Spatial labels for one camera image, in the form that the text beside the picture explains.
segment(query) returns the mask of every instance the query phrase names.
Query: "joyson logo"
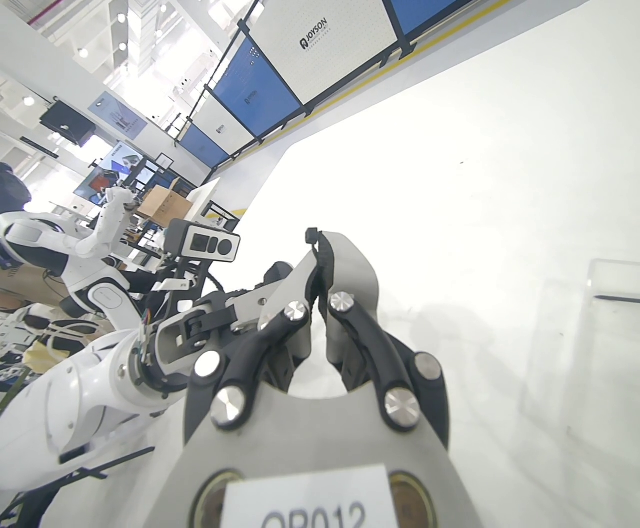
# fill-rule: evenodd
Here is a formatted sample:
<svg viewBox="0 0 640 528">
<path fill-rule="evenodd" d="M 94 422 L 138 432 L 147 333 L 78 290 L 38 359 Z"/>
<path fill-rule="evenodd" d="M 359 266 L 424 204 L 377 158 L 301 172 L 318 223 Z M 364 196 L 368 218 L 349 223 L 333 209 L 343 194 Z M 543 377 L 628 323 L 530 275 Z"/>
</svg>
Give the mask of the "joyson logo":
<svg viewBox="0 0 640 528">
<path fill-rule="evenodd" d="M 329 25 L 327 24 L 326 18 L 321 19 L 314 27 L 311 28 L 311 31 L 300 39 L 302 49 L 308 49 L 309 47 L 314 46 L 328 30 Z"/>
</svg>

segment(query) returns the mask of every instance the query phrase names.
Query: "label sticker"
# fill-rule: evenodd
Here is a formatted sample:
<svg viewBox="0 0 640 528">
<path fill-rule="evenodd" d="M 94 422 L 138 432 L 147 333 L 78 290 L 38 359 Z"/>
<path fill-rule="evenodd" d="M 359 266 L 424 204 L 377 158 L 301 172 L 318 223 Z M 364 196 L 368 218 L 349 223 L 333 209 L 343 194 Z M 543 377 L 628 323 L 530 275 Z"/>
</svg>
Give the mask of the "label sticker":
<svg viewBox="0 0 640 528">
<path fill-rule="evenodd" d="M 384 465 L 227 487 L 222 528 L 397 528 Z"/>
</svg>

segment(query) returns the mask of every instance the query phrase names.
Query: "cardboard box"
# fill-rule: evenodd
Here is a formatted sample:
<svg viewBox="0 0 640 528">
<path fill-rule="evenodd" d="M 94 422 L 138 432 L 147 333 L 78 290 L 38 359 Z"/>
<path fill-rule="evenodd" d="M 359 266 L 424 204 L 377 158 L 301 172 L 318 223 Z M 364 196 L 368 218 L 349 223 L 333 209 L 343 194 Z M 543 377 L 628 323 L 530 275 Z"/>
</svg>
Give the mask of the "cardboard box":
<svg viewBox="0 0 640 528">
<path fill-rule="evenodd" d="M 174 218 L 183 219 L 192 205 L 172 190 L 156 186 L 147 193 L 137 214 L 149 218 L 160 227 L 169 227 L 169 222 Z"/>
</svg>

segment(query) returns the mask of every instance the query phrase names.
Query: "television screen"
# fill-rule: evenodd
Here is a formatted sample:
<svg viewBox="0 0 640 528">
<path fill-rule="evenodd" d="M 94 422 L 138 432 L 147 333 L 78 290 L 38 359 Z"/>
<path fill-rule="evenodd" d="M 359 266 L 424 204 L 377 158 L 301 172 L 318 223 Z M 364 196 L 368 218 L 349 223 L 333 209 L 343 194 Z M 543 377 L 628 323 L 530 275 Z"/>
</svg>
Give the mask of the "television screen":
<svg viewBox="0 0 640 528">
<path fill-rule="evenodd" d="M 139 152 L 119 141 L 74 193 L 95 205 L 103 205 L 105 201 L 104 190 L 113 187 L 120 180 L 127 179 L 131 170 L 142 161 L 142 158 L 143 156 Z M 144 174 L 146 178 L 146 171 L 147 169 L 143 169 L 141 176 Z"/>
</svg>

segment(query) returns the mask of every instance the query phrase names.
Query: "display panel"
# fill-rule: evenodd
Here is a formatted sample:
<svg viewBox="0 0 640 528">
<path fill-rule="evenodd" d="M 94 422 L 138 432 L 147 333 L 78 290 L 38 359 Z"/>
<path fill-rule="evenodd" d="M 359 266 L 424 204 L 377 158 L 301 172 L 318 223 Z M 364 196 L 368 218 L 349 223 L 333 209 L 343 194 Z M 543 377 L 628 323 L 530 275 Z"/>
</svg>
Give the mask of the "display panel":
<svg viewBox="0 0 640 528">
<path fill-rule="evenodd" d="M 240 45 L 213 93 L 255 136 L 264 134 L 300 108 L 249 40 Z"/>
<path fill-rule="evenodd" d="M 212 95 L 194 116 L 193 124 L 227 154 L 253 141 L 253 136 Z"/>
<path fill-rule="evenodd" d="M 405 35 L 441 13 L 441 16 L 433 21 L 436 24 L 439 22 L 438 19 L 442 20 L 448 17 L 469 2 L 471 0 L 430 0 L 429 2 L 424 0 L 391 0 Z"/>
<path fill-rule="evenodd" d="M 89 112 L 111 125 L 127 139 L 135 140 L 147 126 L 147 121 L 109 92 L 104 92 Z"/>
<path fill-rule="evenodd" d="M 194 124 L 184 133 L 180 144 L 210 168 L 229 158 L 224 150 Z"/>
<path fill-rule="evenodd" d="M 251 35 L 305 104 L 397 41 L 382 0 L 270 0 Z"/>
<path fill-rule="evenodd" d="M 143 159 L 142 154 L 125 143 L 118 142 L 115 148 L 91 171 L 91 174 L 74 191 L 74 194 L 102 205 L 106 199 L 104 190 L 125 180 L 131 170 Z"/>
</svg>

